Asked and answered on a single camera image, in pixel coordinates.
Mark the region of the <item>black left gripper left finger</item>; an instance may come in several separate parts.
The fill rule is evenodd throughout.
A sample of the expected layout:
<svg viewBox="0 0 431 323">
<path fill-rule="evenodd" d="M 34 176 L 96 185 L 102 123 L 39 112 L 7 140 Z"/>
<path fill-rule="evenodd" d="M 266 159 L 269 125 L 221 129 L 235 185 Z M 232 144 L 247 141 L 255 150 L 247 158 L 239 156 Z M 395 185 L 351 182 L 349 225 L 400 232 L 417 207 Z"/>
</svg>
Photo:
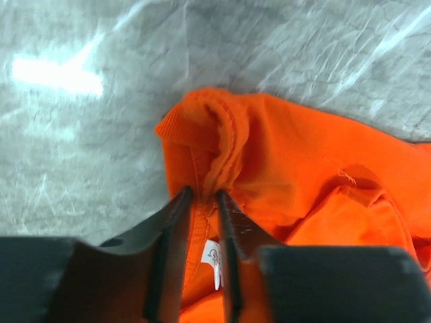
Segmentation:
<svg viewBox="0 0 431 323">
<path fill-rule="evenodd" d="M 178 322 L 193 191 L 99 246 L 1 238 L 2 322 Z"/>
</svg>

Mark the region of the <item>orange t-shirt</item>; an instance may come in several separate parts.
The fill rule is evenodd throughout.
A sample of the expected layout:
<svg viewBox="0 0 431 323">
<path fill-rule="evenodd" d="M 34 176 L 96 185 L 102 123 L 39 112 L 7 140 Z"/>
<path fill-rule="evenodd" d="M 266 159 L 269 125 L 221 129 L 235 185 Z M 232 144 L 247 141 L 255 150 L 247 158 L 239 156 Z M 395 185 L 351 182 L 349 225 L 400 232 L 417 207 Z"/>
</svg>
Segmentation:
<svg viewBox="0 0 431 323">
<path fill-rule="evenodd" d="M 215 193 L 290 245 L 397 246 L 430 276 L 430 144 L 267 94 L 204 88 L 158 124 L 171 196 L 192 187 L 181 322 L 223 322 Z"/>
</svg>

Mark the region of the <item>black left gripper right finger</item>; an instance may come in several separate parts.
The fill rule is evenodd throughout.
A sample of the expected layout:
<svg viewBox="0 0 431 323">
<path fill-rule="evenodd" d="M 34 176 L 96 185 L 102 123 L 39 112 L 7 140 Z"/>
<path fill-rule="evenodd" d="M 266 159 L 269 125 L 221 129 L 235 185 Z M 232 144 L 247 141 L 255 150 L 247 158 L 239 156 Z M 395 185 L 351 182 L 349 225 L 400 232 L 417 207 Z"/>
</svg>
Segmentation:
<svg viewBox="0 0 431 323">
<path fill-rule="evenodd" d="M 430 290 L 402 249 L 286 246 L 216 194 L 227 322 L 429 322 Z"/>
</svg>

